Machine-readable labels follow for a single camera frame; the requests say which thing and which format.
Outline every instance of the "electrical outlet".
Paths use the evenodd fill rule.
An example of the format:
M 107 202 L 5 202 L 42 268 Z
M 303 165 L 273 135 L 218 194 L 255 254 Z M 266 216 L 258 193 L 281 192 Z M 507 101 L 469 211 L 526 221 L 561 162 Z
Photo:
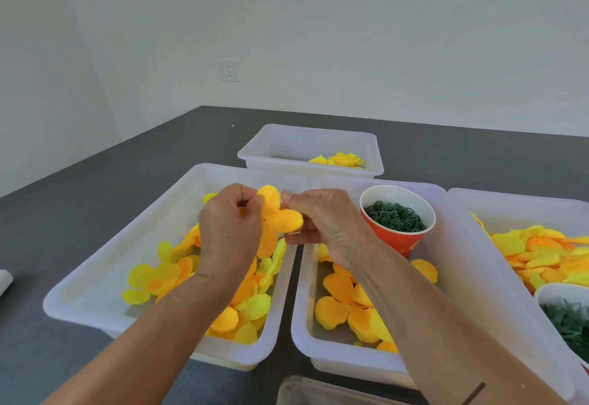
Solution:
M 237 61 L 226 59 L 219 61 L 219 70 L 221 72 L 221 80 L 239 81 L 239 74 L 237 73 Z

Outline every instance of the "right hand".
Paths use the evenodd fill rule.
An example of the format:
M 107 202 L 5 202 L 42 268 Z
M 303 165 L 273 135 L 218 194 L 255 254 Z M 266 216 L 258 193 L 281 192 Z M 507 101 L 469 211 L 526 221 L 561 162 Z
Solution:
M 342 189 L 310 189 L 301 194 L 283 191 L 282 202 L 305 218 L 301 233 L 288 236 L 286 242 L 326 244 L 332 260 L 351 272 L 383 245 Z

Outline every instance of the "white wall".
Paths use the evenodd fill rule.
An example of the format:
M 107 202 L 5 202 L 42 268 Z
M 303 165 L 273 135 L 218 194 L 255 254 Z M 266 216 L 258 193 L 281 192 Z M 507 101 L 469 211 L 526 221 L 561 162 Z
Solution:
M 120 141 L 68 0 L 0 0 L 0 197 Z
M 203 104 L 589 136 L 589 0 L 71 1 L 123 138 Z

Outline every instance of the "white plastic bin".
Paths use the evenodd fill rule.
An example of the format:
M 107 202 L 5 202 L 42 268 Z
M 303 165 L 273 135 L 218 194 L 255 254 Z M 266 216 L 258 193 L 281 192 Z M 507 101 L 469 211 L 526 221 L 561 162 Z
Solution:
M 439 186 L 411 182 L 318 177 L 314 188 L 345 189 L 358 203 L 360 194 L 377 184 L 398 185 L 427 200 L 437 216 L 436 226 L 423 238 L 410 259 L 430 261 L 439 272 L 438 287 L 454 304 L 495 337 L 546 381 L 558 394 L 570 399 L 574 385 L 558 350 L 547 345 L 545 335 L 530 325 L 524 307 L 506 290 L 503 274 L 493 263 L 496 250 L 479 232 L 471 216 Z M 415 388 L 397 354 L 371 347 L 357 347 L 347 324 L 324 330 L 314 319 L 316 300 L 328 293 L 322 278 L 331 271 L 318 263 L 312 245 L 306 245 L 301 262 L 291 333 L 298 349 L 321 370 L 358 379 Z
M 308 163 L 319 155 L 354 153 L 364 159 L 363 169 Z M 248 168 L 290 173 L 304 177 L 320 174 L 374 178 L 385 169 L 376 135 L 367 132 L 299 126 L 265 125 L 238 153 Z
M 122 300 L 121 293 L 127 289 L 131 269 L 141 262 L 156 266 L 158 243 L 180 242 L 183 234 L 198 221 L 202 196 L 219 192 L 234 182 L 253 188 L 270 184 L 297 193 L 312 185 L 310 179 L 276 172 L 210 163 L 196 165 L 47 294 L 43 302 L 47 315 L 102 329 L 113 338 L 121 334 L 150 306 L 150 303 L 129 306 Z M 242 345 L 205 336 L 192 358 L 247 371 L 268 357 L 276 344 L 295 251 L 296 247 L 289 246 L 282 269 L 269 290 L 272 302 L 258 341 Z
M 489 233 L 505 233 L 510 229 L 527 228 L 532 225 L 543 225 L 560 230 L 569 236 L 589 234 L 589 204 L 586 202 L 557 199 L 549 197 L 524 196 L 508 193 L 492 193 L 474 189 L 452 188 L 450 196 L 462 207 L 474 212 L 485 224 Z M 581 368 L 576 357 L 571 355 L 566 343 L 554 326 L 537 306 L 534 297 L 517 278 L 513 269 L 505 262 L 491 240 L 470 216 L 471 225 L 476 225 L 476 236 L 489 248 L 489 266 L 504 281 L 502 292 L 510 299 L 510 303 L 526 312 L 528 332 L 544 340 L 545 350 L 550 350 L 555 357 L 563 360 L 571 372 L 577 390 L 576 400 L 579 403 L 589 401 L 589 377 Z

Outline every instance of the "dark tabletop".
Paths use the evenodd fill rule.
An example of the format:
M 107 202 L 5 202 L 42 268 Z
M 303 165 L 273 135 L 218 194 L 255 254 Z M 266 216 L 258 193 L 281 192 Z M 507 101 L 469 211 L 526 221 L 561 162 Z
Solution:
M 245 167 L 237 152 L 267 123 L 372 132 L 384 179 L 589 200 L 589 138 L 199 107 L 0 198 L 0 268 L 15 277 L 0 297 L 0 403 L 40 402 L 112 341 L 48 318 L 48 291 L 192 166 Z M 292 375 L 426 403 L 412 390 L 319 372 L 297 350 L 291 313 L 300 250 L 271 355 L 248 373 L 190 360 L 164 403 L 273 404 Z

